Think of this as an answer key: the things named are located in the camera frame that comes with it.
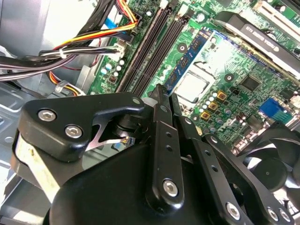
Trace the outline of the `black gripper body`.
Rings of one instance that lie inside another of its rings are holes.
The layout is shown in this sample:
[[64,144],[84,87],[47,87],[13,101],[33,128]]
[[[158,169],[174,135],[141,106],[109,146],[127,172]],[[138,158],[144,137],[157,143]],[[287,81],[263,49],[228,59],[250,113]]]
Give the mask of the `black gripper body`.
[[146,201],[151,148],[134,145],[70,178],[49,209],[51,225],[210,225],[205,181],[181,161],[185,201],[171,215],[161,215]]

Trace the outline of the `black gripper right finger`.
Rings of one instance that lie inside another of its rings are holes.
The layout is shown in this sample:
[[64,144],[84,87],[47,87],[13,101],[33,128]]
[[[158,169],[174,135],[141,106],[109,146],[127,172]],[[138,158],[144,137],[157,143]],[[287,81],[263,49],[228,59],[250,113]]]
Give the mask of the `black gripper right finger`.
[[218,138],[199,136],[192,120],[181,114],[176,94],[170,96],[170,105],[180,151],[192,158],[214,225],[295,223],[288,210]]

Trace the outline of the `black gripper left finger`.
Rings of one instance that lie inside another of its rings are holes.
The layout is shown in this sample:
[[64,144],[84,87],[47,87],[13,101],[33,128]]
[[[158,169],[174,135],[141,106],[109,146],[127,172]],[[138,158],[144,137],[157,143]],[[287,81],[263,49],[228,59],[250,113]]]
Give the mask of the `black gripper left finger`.
[[83,171],[85,152],[130,138],[150,148],[146,199],[158,212],[184,203],[178,100],[157,85],[147,98],[131,92],[32,100],[24,105],[13,152],[50,202],[68,179]]

